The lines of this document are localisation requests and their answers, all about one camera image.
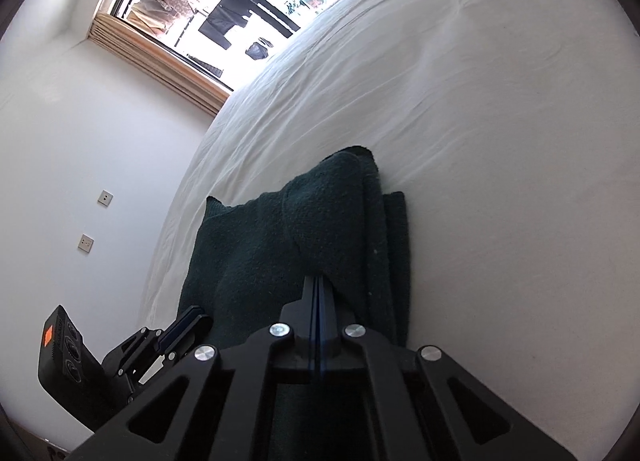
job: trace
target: white wall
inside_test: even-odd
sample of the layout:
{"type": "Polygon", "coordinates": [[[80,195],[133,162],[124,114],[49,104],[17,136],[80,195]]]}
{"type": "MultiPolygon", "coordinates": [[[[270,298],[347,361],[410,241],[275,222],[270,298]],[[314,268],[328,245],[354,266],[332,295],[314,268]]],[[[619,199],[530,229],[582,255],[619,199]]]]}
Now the white wall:
{"type": "Polygon", "coordinates": [[[38,383],[44,320],[63,304],[100,360],[135,331],[164,217],[211,118],[78,44],[56,15],[77,0],[52,1],[45,15],[47,0],[27,0],[0,42],[0,401],[72,448],[89,432],[38,383]]]}
{"type": "Polygon", "coordinates": [[[66,30],[77,10],[78,0],[25,1],[2,37],[0,78],[28,59],[51,51],[49,45],[66,30]]]}

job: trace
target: white bed sheet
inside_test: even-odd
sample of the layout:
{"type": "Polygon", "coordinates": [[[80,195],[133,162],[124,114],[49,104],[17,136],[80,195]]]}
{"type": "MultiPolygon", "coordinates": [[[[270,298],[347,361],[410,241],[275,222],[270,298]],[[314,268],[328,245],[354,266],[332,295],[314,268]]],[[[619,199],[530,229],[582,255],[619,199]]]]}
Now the white bed sheet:
{"type": "Polygon", "coordinates": [[[226,103],[171,206],[141,324],[176,313],[205,198],[371,149],[406,194],[410,346],[580,461],[640,401],[640,40],[616,0],[340,0],[226,103]]]}

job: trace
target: window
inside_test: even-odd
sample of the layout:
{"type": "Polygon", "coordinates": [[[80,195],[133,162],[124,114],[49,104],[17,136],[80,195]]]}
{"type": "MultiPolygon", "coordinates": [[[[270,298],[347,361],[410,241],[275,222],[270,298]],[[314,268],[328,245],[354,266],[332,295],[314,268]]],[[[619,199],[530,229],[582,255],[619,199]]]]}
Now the window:
{"type": "Polygon", "coordinates": [[[233,90],[337,0],[116,0],[111,15],[233,90]]]}

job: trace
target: black device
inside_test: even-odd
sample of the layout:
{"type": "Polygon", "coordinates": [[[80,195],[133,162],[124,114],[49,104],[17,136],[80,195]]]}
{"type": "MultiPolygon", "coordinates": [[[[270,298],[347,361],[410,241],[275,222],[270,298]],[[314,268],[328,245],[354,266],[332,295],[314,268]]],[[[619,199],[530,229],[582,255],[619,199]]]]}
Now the black device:
{"type": "Polygon", "coordinates": [[[201,345],[211,325],[191,307],[164,332],[143,328],[97,365],[58,307],[44,329],[40,381],[96,430],[69,461],[266,460],[279,383],[360,391],[364,448],[376,460],[575,461],[441,349],[393,346],[355,323],[325,277],[306,278],[302,299],[242,345],[201,345]],[[69,336],[78,358],[66,349],[69,336]],[[162,354],[162,369],[141,384],[162,354]]]}

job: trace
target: orange label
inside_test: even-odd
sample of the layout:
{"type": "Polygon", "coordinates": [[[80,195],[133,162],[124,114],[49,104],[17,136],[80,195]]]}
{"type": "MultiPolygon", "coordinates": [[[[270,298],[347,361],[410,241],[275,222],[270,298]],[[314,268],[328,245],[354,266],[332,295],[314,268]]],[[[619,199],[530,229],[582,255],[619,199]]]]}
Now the orange label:
{"type": "Polygon", "coordinates": [[[47,329],[44,332],[44,346],[47,347],[49,345],[49,342],[51,342],[51,339],[53,338],[53,326],[49,326],[49,329],[47,329]]]}

